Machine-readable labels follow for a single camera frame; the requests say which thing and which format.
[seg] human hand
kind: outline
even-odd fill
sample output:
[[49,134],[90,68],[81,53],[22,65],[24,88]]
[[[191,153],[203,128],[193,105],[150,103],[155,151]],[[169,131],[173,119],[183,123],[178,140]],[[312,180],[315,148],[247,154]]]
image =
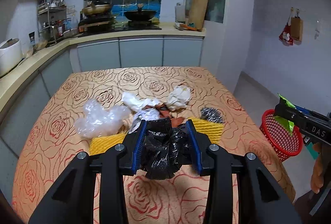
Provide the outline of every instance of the human hand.
[[[322,152],[322,144],[316,143],[312,147],[316,152]],[[314,169],[312,171],[312,179],[311,179],[311,188],[316,194],[319,193],[320,188],[323,186],[324,178],[322,176],[323,173],[323,163],[321,154],[319,154],[318,158],[316,159]]]

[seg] yellow foam sheet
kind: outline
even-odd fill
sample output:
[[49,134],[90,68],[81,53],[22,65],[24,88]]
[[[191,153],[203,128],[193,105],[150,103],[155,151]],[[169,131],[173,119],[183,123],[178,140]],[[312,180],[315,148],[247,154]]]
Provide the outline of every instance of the yellow foam sheet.
[[[213,144],[221,139],[224,124],[214,123],[205,119],[189,118],[193,121],[194,127],[199,133],[207,134]],[[112,146],[122,143],[126,133],[119,133],[111,136],[93,138],[90,143],[90,155],[101,154]]]

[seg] silver screw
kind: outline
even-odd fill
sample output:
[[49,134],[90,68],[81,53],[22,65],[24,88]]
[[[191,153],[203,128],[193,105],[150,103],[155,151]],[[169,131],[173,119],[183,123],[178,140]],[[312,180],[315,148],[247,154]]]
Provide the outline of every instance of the silver screw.
[[219,150],[219,146],[216,145],[216,144],[211,144],[211,145],[209,146],[209,149],[210,149],[211,151],[217,151],[217,150]]
[[77,154],[77,158],[79,158],[79,159],[83,159],[83,158],[85,158],[86,157],[86,152],[79,152],[78,154]]
[[249,153],[247,154],[247,158],[250,159],[250,160],[254,160],[254,159],[256,159],[256,156],[255,156],[254,153],[249,152]]
[[117,151],[122,151],[123,149],[124,149],[124,145],[123,144],[117,144],[115,146],[115,150],[117,150]]

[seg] blue tile backsplash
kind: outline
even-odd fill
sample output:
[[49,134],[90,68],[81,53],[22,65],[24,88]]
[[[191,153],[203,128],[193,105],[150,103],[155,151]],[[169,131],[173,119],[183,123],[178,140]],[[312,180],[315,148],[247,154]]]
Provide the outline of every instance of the blue tile backsplash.
[[155,17],[160,18],[161,0],[110,0],[113,4],[112,14],[118,20],[127,20],[124,16],[125,11],[137,10],[137,4],[144,4],[143,10],[156,11]]

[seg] white tissue paper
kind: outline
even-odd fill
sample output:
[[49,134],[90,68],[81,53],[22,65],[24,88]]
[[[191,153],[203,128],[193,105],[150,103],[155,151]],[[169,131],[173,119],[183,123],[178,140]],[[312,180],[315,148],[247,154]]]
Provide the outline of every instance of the white tissue paper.
[[87,100],[83,109],[85,118],[78,118],[74,125],[78,135],[90,139],[117,134],[123,125],[122,120],[131,114],[124,105],[115,105],[106,111],[95,99]]
[[158,120],[160,119],[160,112],[155,108],[148,108],[141,110],[133,116],[132,126],[129,133],[134,132],[140,125],[142,120]]
[[170,111],[186,108],[186,103],[191,99],[191,89],[186,86],[177,86],[170,92],[165,105]]
[[130,92],[123,92],[121,101],[134,112],[139,112],[147,105],[155,107],[161,102],[159,99],[156,98],[137,99],[137,97],[135,97],[135,95]]

